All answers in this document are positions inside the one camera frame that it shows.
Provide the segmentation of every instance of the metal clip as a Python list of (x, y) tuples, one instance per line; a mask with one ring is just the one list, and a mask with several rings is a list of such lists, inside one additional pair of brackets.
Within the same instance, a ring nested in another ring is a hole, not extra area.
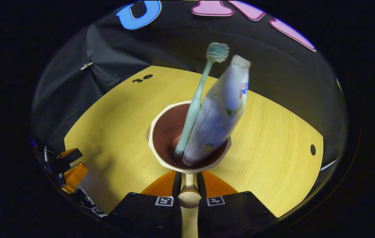
[(84, 66), (81, 68), (81, 70), (86, 69), (87, 67), (91, 66), (93, 62), (85, 63)]

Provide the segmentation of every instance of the wooden surface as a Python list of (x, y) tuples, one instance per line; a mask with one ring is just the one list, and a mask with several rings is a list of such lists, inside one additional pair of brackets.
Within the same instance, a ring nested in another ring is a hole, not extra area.
[[(148, 74), (153, 77), (132, 82)], [(66, 149), (78, 148), (83, 154), (72, 166), (82, 161), (89, 169), (80, 186), (105, 212), (127, 193), (140, 193), (169, 171), (154, 157), (145, 135), (167, 105), (192, 99), (200, 78), (193, 72), (150, 66), (99, 99), (68, 132)], [(207, 78), (203, 96), (215, 80)], [(239, 192), (254, 193), (277, 217), (304, 199), (322, 161), (323, 138), (313, 127), (248, 91), (245, 113), (231, 137), (230, 150), (210, 172)], [(316, 147), (314, 156), (311, 144)]]

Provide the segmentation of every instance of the toothbrush handle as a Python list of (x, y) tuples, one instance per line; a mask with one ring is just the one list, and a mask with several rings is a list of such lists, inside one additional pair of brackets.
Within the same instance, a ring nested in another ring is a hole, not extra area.
[(187, 110), (186, 121), (184, 122), (183, 131), (181, 132), (180, 140), (175, 147), (175, 159), (181, 158), (184, 149), (187, 145), (187, 140), (189, 140), (190, 132), (192, 131), (193, 125), (195, 124), (196, 118), (198, 117), (199, 108), (201, 107), (201, 96), (202, 90), (204, 89), (205, 80), (210, 73), (211, 66), (213, 62), (211, 60), (207, 61), (204, 72), (202, 73), (201, 81), (199, 82), (198, 88), (196, 89), (195, 96), (190, 103), (189, 110)]

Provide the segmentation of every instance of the cup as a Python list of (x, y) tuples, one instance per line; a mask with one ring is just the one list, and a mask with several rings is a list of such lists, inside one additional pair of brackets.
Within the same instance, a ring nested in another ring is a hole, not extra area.
[(183, 131), (190, 103), (191, 100), (182, 101), (171, 104), (162, 110), (152, 121), (148, 142), (149, 147), (162, 166), (187, 175), (217, 166), (231, 146), (231, 137), (228, 137), (218, 149), (192, 167), (185, 165), (181, 159), (173, 159), (175, 146)]

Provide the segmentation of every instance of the toothbrush head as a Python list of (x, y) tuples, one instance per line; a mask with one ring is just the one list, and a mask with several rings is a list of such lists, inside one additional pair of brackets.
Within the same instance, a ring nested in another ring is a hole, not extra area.
[(212, 42), (208, 45), (207, 59), (212, 62), (221, 63), (228, 57), (229, 47), (227, 44)]

